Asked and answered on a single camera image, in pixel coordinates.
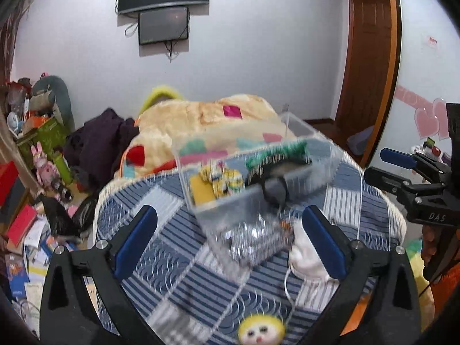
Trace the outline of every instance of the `brown door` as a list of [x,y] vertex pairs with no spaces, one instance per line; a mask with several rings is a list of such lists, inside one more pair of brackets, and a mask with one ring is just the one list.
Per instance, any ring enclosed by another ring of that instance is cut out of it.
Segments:
[[347,137],[373,126],[390,59],[390,0],[349,0],[346,69],[336,125]]

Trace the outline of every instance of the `black plastic bag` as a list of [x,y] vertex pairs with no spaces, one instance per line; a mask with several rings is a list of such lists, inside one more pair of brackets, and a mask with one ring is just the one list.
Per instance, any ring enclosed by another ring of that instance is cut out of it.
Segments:
[[85,198],[71,218],[59,201],[43,196],[41,200],[50,224],[51,235],[80,237],[80,234],[93,224],[98,198],[99,192]]

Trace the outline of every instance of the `baseboard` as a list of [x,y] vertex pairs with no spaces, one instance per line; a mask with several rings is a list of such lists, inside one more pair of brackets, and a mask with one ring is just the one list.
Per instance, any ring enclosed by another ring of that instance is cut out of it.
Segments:
[[315,125],[315,124],[333,124],[334,121],[330,118],[323,118],[323,119],[307,119],[305,120],[308,124]]

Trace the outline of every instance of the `green storage box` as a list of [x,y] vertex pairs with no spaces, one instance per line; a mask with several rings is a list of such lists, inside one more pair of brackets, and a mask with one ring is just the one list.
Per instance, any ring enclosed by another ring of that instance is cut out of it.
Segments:
[[55,117],[50,118],[39,128],[30,130],[25,136],[16,141],[19,152],[30,169],[34,168],[34,161],[30,147],[40,141],[43,151],[51,160],[53,148],[56,145],[64,145],[68,130],[60,124]]

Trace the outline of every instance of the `pink rabbit toy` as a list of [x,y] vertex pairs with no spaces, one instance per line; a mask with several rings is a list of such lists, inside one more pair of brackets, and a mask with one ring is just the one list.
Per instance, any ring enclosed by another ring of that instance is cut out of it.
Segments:
[[35,146],[30,147],[30,151],[34,155],[34,166],[37,169],[38,183],[43,187],[51,187],[51,182],[59,178],[59,171],[54,163],[48,161],[47,154],[42,150],[40,141]]

